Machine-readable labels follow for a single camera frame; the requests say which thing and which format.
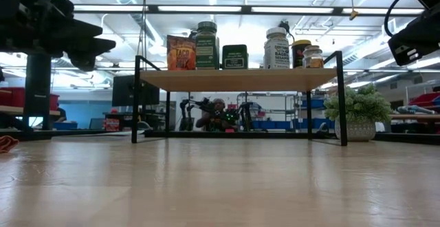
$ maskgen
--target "glass jar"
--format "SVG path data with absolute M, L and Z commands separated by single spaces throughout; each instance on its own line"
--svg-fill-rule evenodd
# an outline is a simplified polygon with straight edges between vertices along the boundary
M 202 21 L 195 36 L 196 68 L 219 68 L 219 39 L 217 38 L 217 24 L 212 21 Z
M 266 69 L 289 69 L 289 41 L 285 28 L 271 28 L 266 32 L 264 63 Z
M 319 48 L 319 45 L 307 46 L 302 54 L 304 55 L 302 59 L 304 68 L 324 67 L 324 58 L 322 57 L 322 50 Z

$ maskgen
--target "green plant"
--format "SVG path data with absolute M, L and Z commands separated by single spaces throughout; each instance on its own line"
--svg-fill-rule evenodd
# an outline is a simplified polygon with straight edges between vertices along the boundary
M 324 102 L 325 116 L 331 120 L 339 118 L 339 99 L 332 96 Z M 349 122 L 385 122 L 390 120 L 390 103 L 376 91 L 374 85 L 361 87 L 358 91 L 345 89 L 346 120 Z

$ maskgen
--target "storage shelf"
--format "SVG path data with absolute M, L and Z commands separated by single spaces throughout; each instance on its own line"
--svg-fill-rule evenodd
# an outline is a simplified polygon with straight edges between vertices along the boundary
M 0 112 L 8 113 L 8 114 L 23 114 L 22 107 L 10 107 L 10 106 L 0 106 Z M 50 111 L 49 113 L 52 116 L 59 116 L 59 111 Z
M 390 114 L 393 120 L 440 120 L 440 114 Z
M 236 69 L 140 72 L 166 91 L 310 91 L 336 77 L 336 69 Z

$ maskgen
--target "blue wall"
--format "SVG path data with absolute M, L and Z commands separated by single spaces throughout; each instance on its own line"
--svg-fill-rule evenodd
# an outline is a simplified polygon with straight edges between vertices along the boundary
M 79 129 L 88 129 L 90 119 L 105 118 L 102 113 L 111 111 L 111 101 L 63 101 L 60 107 L 66 111 L 68 121 L 76 121 Z

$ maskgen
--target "white jar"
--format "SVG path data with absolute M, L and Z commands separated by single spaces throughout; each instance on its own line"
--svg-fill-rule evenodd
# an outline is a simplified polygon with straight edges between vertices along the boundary
M 265 69 L 289 69 L 289 41 L 286 39 L 286 29 L 271 28 L 266 32 L 264 58 Z

